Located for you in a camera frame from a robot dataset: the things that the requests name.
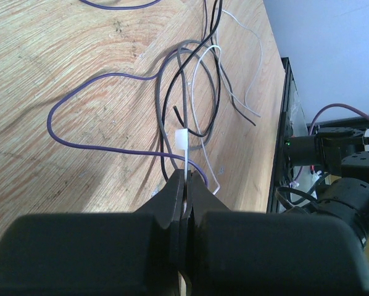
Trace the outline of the white zip tie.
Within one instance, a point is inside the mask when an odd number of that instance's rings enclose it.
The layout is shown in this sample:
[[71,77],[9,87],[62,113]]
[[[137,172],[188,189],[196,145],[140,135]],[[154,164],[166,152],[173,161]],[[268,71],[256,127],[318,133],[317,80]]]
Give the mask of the white zip tie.
[[188,178],[188,129],[177,129],[175,131],[176,148],[184,152],[184,181],[187,183]]

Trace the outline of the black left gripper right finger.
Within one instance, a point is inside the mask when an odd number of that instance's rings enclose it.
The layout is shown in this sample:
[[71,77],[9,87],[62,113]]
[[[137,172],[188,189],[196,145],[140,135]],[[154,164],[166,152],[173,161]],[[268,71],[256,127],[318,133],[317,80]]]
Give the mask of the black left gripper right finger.
[[281,214],[212,208],[199,175],[187,193],[191,295],[369,295],[369,169],[345,169],[319,200]]

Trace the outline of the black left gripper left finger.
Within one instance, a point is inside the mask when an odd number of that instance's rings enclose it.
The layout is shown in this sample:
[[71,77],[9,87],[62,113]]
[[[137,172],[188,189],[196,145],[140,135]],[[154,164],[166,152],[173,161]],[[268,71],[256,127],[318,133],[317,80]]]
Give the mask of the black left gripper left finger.
[[170,225],[184,191],[176,170],[132,213],[17,218],[0,240],[0,295],[178,295]]

